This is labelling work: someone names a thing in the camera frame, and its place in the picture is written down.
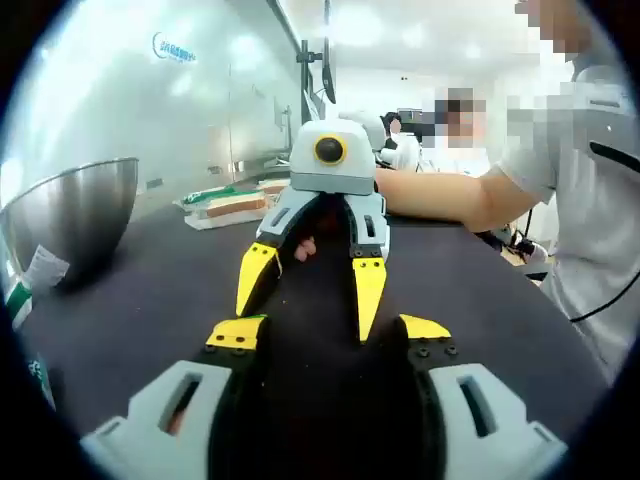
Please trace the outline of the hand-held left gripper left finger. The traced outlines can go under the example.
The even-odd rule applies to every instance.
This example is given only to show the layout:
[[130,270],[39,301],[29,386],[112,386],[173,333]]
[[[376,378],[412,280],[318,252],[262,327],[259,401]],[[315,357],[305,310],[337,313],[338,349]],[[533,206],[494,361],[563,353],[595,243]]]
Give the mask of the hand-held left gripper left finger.
[[191,360],[134,394],[82,445],[113,479],[232,479],[253,453],[264,411],[270,321],[219,322]]

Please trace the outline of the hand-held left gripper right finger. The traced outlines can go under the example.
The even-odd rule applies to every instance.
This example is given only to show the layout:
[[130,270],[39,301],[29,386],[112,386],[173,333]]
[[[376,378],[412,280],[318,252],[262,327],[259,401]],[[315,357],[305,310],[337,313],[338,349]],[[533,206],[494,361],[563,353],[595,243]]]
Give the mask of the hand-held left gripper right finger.
[[481,363],[463,363],[451,332],[396,319],[420,411],[422,479],[543,479],[566,444],[529,419],[522,398]]

